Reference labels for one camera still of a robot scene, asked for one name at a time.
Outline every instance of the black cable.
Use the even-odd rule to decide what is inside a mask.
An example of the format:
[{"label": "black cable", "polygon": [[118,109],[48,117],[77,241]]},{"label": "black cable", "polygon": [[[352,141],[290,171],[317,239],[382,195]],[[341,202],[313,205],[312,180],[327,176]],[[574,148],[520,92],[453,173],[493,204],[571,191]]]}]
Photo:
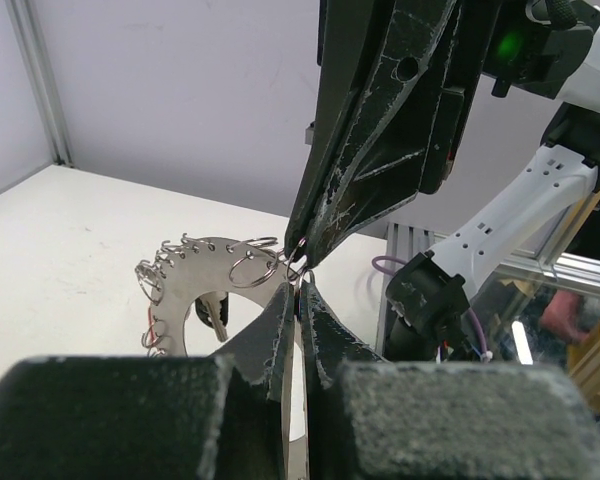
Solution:
[{"label": "black cable", "polygon": [[546,0],[547,14],[553,30],[569,30],[578,24],[571,0]]}]

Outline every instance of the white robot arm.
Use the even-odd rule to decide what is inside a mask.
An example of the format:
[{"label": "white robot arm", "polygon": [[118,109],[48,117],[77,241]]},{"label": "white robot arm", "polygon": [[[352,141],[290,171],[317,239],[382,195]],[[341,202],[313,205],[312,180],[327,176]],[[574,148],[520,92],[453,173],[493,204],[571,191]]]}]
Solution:
[{"label": "white robot arm", "polygon": [[433,262],[461,275],[468,299],[506,256],[555,215],[586,198],[598,168],[560,145],[542,146],[529,165],[456,233],[431,248]]},{"label": "white robot arm", "polygon": [[457,319],[494,269],[547,221],[600,187],[600,26],[595,32],[582,63],[554,95],[565,103],[527,167],[389,283],[387,298],[404,320],[398,328],[410,325],[429,341],[454,335],[463,344]]}]

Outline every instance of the white backdrop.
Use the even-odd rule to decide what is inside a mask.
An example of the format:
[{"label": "white backdrop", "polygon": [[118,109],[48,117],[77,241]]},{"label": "white backdrop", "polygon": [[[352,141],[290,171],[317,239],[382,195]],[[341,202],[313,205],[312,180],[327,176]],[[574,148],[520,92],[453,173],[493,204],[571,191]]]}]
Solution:
[{"label": "white backdrop", "polygon": [[[318,3],[36,0],[76,164],[288,215],[315,111]],[[489,84],[449,181],[392,219],[450,233],[529,161],[557,105],[495,99]]]},{"label": "white backdrop", "polygon": [[0,192],[51,162],[33,90],[0,0]]}]

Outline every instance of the metal key ring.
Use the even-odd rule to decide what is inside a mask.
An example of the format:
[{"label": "metal key ring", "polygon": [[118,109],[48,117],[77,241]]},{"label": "metal key ring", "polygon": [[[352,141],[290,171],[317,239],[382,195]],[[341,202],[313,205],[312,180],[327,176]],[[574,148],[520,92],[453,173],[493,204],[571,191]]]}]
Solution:
[{"label": "metal key ring", "polygon": [[260,285],[262,285],[263,283],[265,283],[267,280],[269,280],[278,270],[278,266],[280,265],[280,253],[282,252],[282,250],[278,251],[274,257],[275,257],[275,261],[273,262],[267,262],[267,266],[269,267],[268,270],[264,273],[264,275],[256,278],[254,281],[249,282],[249,283],[245,283],[245,284],[241,284],[235,281],[235,277],[233,276],[233,273],[235,272],[236,268],[238,268],[242,262],[244,262],[245,260],[253,260],[254,255],[250,252],[247,251],[247,255],[245,255],[244,257],[239,258],[232,266],[231,269],[229,270],[229,281],[231,281],[231,283],[233,284],[234,287],[236,288],[255,288],[255,287],[259,287]]},{"label": "metal key ring", "polygon": [[170,253],[180,255],[180,258],[184,258],[185,256],[184,252],[182,251],[182,245],[176,245],[174,243],[171,243],[171,240],[165,240],[164,242],[162,242],[162,244],[160,245],[160,251],[167,255]]},{"label": "metal key ring", "polygon": [[166,338],[166,335],[158,335],[155,333],[155,323],[151,325],[151,327],[149,327],[147,331],[144,332],[140,337],[140,342],[142,343],[142,346],[144,348],[157,347],[158,345],[160,345],[160,342],[162,342]]},{"label": "metal key ring", "polygon": [[[138,284],[140,284],[140,288],[142,289],[142,293],[145,294],[152,304],[157,305],[160,303],[160,300],[162,300],[162,282],[158,273],[154,270],[153,265],[147,260],[143,260],[136,266],[135,273]],[[155,288],[156,291],[160,293],[160,296],[157,299],[153,298],[151,293],[147,291],[147,285],[151,288]]]},{"label": "metal key ring", "polygon": [[287,261],[287,270],[285,272],[285,277],[287,279],[287,281],[289,282],[293,282],[295,280],[297,280],[298,278],[301,278],[308,269],[308,267],[305,265],[303,265],[302,267],[300,267],[300,269],[297,272],[293,272],[295,274],[295,276],[293,277],[293,279],[290,276],[290,273],[293,271],[291,269],[291,264],[293,263],[293,257],[296,256],[296,253],[298,253],[298,250],[300,250],[302,247],[304,247],[307,243],[307,239],[306,238],[301,238],[300,241],[298,242],[298,245],[296,245],[296,247],[291,251],[291,255],[289,255],[288,261]]},{"label": "metal key ring", "polygon": [[147,357],[150,357],[150,358],[162,357],[162,356],[165,356],[166,354],[167,354],[167,352],[164,348],[153,347],[153,348],[149,349],[149,351],[147,352]]},{"label": "metal key ring", "polygon": [[227,252],[233,253],[233,250],[239,245],[249,245],[253,248],[268,248],[274,247],[278,244],[277,237],[260,237],[260,238],[250,238],[249,240],[243,240],[241,242],[236,242],[231,245],[227,245]]},{"label": "metal key ring", "polygon": [[316,276],[313,273],[313,270],[309,270],[308,268],[304,270],[304,272],[302,272],[302,274],[300,275],[300,277],[298,278],[298,290],[300,288],[302,288],[302,284],[307,282],[307,280],[305,280],[305,277],[309,275],[309,281],[308,283],[313,283],[315,285],[316,283]]}]

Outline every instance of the white table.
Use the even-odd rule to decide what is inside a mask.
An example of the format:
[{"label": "white table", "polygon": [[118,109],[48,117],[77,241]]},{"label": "white table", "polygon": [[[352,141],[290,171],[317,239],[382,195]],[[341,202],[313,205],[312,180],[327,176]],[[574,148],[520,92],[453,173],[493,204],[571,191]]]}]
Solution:
[{"label": "white table", "polygon": [[[286,218],[262,212],[47,168],[0,195],[0,377],[31,356],[144,355],[140,335],[148,302],[134,275],[138,261],[183,232],[282,239],[286,224]],[[340,320],[372,345],[382,277],[370,261],[384,252],[384,240],[354,235],[315,270],[318,288]],[[245,311],[253,311],[253,319],[258,310]],[[230,315],[229,333],[241,323],[248,319]],[[190,341],[188,327],[190,354],[219,346],[200,322],[191,328],[196,337]]]}]

